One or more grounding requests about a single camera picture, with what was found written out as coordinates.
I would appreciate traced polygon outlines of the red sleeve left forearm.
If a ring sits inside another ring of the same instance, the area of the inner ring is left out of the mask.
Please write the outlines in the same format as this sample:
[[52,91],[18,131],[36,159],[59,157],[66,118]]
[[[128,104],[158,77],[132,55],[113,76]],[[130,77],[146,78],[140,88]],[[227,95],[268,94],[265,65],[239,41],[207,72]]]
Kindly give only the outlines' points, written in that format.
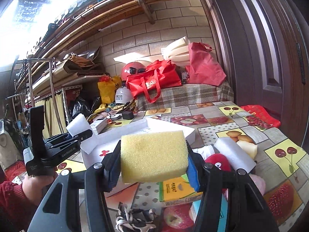
[[1,183],[1,231],[27,231],[36,209],[22,185]]

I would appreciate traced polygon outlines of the left hand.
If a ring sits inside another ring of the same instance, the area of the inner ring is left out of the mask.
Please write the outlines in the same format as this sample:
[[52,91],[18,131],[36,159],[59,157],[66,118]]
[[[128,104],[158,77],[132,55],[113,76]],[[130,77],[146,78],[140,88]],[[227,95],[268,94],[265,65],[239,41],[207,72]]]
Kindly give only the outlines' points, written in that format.
[[54,177],[50,175],[41,175],[36,177],[25,176],[22,189],[27,199],[38,206],[43,197],[43,189],[54,182]]

